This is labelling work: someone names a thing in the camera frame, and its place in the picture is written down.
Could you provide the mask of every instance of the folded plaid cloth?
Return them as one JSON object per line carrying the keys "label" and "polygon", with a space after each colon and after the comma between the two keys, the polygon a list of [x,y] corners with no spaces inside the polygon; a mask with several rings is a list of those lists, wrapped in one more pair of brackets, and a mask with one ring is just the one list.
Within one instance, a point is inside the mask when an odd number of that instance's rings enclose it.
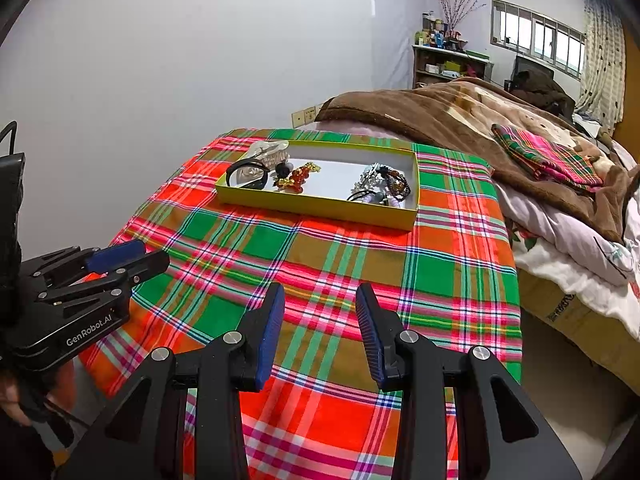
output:
{"label": "folded plaid cloth", "polygon": [[553,179],[577,190],[595,192],[603,183],[588,158],[571,148],[515,126],[494,124],[495,139],[505,151],[539,179]]}

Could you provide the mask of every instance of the plaid tablecloth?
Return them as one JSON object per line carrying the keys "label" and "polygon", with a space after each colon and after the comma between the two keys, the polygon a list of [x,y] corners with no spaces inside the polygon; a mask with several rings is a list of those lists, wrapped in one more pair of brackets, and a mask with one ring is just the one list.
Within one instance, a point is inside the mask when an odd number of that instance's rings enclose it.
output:
{"label": "plaid tablecloth", "polygon": [[[330,140],[414,150],[420,205],[414,230],[222,205],[214,184],[255,140]],[[489,347],[520,378],[518,282],[507,233],[479,158],[400,140],[297,130],[235,130],[181,167],[114,241],[141,238],[171,265],[138,286],[131,320],[81,358],[113,395],[153,349],[200,348],[260,305],[272,281],[286,291],[272,377],[241,394],[252,478],[388,478],[400,394],[369,376],[354,310],[360,282],[383,307],[436,344]],[[185,470],[193,473],[195,392]],[[449,477],[457,476],[455,410],[447,407]]]}

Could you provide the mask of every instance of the metal pivot bolt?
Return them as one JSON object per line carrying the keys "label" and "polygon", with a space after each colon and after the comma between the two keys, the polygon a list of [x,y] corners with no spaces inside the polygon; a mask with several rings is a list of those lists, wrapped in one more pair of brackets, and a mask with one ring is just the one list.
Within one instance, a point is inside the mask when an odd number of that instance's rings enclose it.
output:
{"label": "metal pivot bolt", "polygon": [[227,332],[225,335],[222,336],[222,341],[224,341],[225,343],[229,343],[230,345],[239,343],[242,339],[242,334],[239,332],[236,332],[235,330],[232,330],[231,332]]}
{"label": "metal pivot bolt", "polygon": [[400,333],[400,339],[405,343],[415,343],[418,341],[418,334],[413,330],[403,330]]}
{"label": "metal pivot bolt", "polygon": [[484,346],[476,346],[473,350],[473,355],[481,361],[486,361],[489,357],[491,357],[491,352],[489,352],[489,350]]}
{"label": "metal pivot bolt", "polygon": [[167,348],[160,347],[156,348],[153,352],[151,352],[151,358],[154,361],[164,361],[169,357],[169,351]]}

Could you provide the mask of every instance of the brown blanket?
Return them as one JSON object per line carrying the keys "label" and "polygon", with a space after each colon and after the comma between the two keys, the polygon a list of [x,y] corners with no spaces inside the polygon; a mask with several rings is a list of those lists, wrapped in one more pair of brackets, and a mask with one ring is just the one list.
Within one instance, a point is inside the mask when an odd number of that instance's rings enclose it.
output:
{"label": "brown blanket", "polygon": [[574,216],[607,240],[622,242],[622,209],[638,186],[640,166],[630,172],[614,166],[604,186],[589,195],[534,180],[492,140],[491,124],[513,124],[569,146],[577,131],[491,83],[463,77],[417,90],[348,92],[327,101],[316,120],[373,124],[415,142],[480,156],[494,168],[495,180]]}

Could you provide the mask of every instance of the curtain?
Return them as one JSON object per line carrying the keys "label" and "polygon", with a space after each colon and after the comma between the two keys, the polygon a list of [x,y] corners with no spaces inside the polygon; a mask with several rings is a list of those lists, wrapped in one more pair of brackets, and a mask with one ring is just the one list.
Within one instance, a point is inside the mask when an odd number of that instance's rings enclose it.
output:
{"label": "curtain", "polygon": [[586,45],[580,97],[575,107],[600,121],[611,134],[622,120],[625,97],[625,35],[607,0],[584,0]]}

